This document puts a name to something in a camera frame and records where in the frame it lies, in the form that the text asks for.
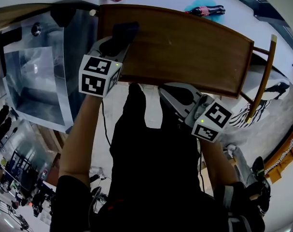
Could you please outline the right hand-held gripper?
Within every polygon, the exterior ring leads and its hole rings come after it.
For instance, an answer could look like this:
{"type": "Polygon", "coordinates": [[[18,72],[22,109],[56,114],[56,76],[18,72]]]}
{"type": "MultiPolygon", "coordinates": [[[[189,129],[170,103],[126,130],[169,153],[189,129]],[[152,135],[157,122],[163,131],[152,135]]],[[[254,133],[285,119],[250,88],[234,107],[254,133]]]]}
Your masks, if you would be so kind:
{"type": "Polygon", "coordinates": [[[221,100],[201,93],[190,84],[165,83],[158,87],[158,94],[177,117],[180,129],[211,143],[233,115],[221,100]]]}

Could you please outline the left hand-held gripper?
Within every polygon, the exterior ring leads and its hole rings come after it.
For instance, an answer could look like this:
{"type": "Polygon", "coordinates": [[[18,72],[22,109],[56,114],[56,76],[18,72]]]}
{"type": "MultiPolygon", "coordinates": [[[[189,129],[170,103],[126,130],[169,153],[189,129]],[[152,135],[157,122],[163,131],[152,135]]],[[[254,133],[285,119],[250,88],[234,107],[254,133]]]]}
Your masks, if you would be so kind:
{"type": "Polygon", "coordinates": [[[126,43],[117,54],[111,55],[104,47],[112,43],[112,36],[98,40],[83,56],[79,68],[80,93],[104,98],[117,84],[130,44],[126,43]]]}

